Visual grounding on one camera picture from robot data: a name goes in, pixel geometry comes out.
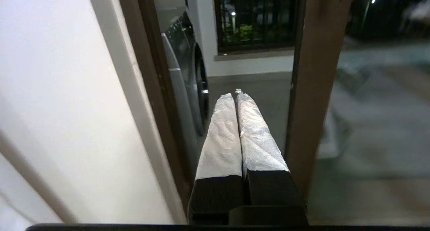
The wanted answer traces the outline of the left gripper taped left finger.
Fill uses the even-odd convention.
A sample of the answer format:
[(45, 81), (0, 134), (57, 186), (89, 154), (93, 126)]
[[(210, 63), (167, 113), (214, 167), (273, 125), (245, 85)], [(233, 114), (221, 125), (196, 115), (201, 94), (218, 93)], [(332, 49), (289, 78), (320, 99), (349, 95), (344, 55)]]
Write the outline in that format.
[(190, 225), (227, 225), (244, 203), (242, 150), (235, 102), (221, 95), (214, 107), (188, 204)]

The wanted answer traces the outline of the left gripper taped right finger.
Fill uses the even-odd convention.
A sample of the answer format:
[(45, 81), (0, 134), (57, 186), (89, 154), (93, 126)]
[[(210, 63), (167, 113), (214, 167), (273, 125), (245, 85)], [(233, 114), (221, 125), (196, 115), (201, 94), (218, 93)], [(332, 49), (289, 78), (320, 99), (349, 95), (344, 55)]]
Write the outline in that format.
[(250, 205), (285, 205), (305, 213), (307, 205), (256, 102), (236, 91), (242, 167)]

